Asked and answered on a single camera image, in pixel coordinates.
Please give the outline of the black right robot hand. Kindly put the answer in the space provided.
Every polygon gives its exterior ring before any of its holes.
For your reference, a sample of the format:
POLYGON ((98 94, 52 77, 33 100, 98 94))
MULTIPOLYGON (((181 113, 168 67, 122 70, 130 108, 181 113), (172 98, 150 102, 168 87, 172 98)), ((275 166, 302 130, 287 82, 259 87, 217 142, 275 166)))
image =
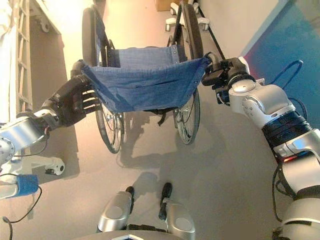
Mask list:
POLYGON ((204 86, 212 86, 214 90, 227 87, 230 89, 234 83, 255 78, 250 74, 247 61, 241 57, 233 57, 220 62, 211 63, 205 69, 201 83, 204 86))

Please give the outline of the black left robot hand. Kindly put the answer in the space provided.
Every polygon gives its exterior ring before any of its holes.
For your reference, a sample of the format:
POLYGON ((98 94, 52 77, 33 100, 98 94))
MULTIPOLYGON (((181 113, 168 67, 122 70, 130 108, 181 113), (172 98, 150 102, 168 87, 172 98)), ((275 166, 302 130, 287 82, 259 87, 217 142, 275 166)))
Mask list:
POLYGON ((99 104, 91 81, 80 74, 61 86, 41 108, 53 111, 59 126, 69 127, 94 112, 99 104))

